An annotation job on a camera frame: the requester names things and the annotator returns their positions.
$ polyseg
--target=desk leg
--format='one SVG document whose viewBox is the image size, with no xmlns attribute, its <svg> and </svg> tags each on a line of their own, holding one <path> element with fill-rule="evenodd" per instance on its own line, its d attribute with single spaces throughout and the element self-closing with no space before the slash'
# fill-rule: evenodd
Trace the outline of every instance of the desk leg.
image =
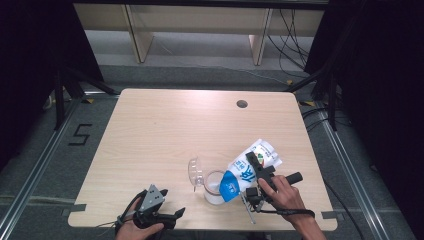
<svg viewBox="0 0 424 240">
<path fill-rule="evenodd" d="M 153 33 L 143 31 L 143 23 L 132 13 L 130 5 L 122 5 L 122 10 L 124 11 L 125 21 L 127 22 L 137 63 L 143 63 L 149 52 Z"/>
<path fill-rule="evenodd" d="M 250 47 L 252 48 L 253 64 L 261 65 L 262 55 L 265 47 L 265 39 L 268 34 L 269 23 L 271 22 L 272 9 L 264 10 L 264 20 L 262 35 L 249 35 Z"/>
</svg>

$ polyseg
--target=light wood tabletop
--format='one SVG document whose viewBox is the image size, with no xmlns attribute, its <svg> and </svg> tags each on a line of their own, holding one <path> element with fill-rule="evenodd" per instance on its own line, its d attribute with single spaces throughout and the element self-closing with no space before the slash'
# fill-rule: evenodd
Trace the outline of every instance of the light wood tabletop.
<svg viewBox="0 0 424 240">
<path fill-rule="evenodd" d="M 241 108 L 237 102 L 244 101 Z M 293 230 L 276 214 L 253 213 L 250 222 L 241 198 L 208 203 L 204 189 L 188 177 L 188 162 L 201 161 L 203 173 L 227 169 L 256 140 L 269 142 L 283 163 L 275 174 L 300 172 L 299 188 L 321 229 L 337 228 L 333 211 L 295 96 L 281 92 L 125 89 L 115 106 L 72 212 L 74 227 L 116 220 L 133 197 L 154 184 L 168 189 L 160 213 L 185 207 L 175 229 Z M 273 209 L 265 204 L 264 209 Z"/>
</svg>

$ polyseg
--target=plastic lid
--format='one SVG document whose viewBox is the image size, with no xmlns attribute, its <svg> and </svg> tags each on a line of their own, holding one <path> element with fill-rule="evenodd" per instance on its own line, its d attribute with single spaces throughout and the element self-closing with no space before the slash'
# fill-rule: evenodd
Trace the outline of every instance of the plastic lid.
<svg viewBox="0 0 424 240">
<path fill-rule="evenodd" d="M 188 162 L 188 178 L 194 187 L 200 187 L 204 184 L 202 167 L 198 157 L 192 158 Z"/>
</svg>

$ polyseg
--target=round container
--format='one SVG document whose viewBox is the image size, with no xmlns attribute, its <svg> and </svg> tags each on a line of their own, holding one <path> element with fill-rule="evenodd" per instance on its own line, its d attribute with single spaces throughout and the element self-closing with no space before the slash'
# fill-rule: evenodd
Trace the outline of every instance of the round container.
<svg viewBox="0 0 424 240">
<path fill-rule="evenodd" d="M 213 205 L 219 205 L 225 202 L 221 194 L 219 193 L 219 184 L 221 183 L 223 176 L 223 171 L 215 170 L 210 172 L 204 181 L 205 198 L 209 203 Z"/>
</svg>

